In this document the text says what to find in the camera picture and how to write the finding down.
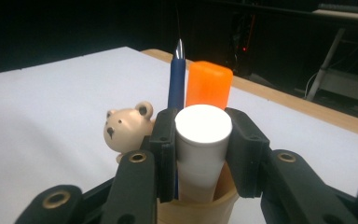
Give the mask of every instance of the table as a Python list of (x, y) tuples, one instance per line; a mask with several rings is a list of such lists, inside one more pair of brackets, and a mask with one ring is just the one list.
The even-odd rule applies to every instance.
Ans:
[[(155, 117), (167, 104), (170, 59), (120, 48), (0, 73), (0, 223), (45, 189), (85, 192), (114, 176), (105, 112), (148, 100)], [(358, 119), (238, 77), (232, 86), (228, 106), (248, 114), (272, 149), (300, 154), (326, 184), (356, 195)], [(239, 199), (230, 223), (263, 223), (259, 202)]]

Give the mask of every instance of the brown paper cup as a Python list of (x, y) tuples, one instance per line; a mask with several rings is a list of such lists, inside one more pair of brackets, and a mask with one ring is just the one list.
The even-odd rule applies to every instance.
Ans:
[(158, 224), (227, 224), (239, 195), (225, 163), (211, 203), (158, 203)]

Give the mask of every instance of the orange eraser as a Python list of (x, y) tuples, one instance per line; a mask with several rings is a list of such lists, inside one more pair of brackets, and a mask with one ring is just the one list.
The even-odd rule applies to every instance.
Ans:
[(226, 67), (208, 62), (192, 63), (188, 70), (186, 106), (214, 105), (225, 109), (232, 78), (232, 71)]

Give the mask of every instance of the dark background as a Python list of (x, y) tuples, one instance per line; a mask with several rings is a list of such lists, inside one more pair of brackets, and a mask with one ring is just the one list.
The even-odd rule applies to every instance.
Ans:
[[(0, 1), (0, 72), (127, 46), (173, 52), (181, 37), (186, 57), (227, 66), (235, 75), (298, 95), (324, 61), (342, 22), (310, 20), (319, 3), (358, 0), (101, 0)], [(241, 6), (283, 9), (243, 10)], [(332, 62), (358, 75), (358, 23)], [(345, 104), (351, 99), (344, 99)]]

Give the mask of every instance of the bear face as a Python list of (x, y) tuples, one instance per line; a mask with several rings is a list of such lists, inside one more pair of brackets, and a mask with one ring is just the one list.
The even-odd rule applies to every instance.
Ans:
[(140, 149), (146, 135), (153, 130), (153, 106), (141, 102), (135, 108), (109, 110), (103, 128), (103, 138), (114, 151), (122, 154)]

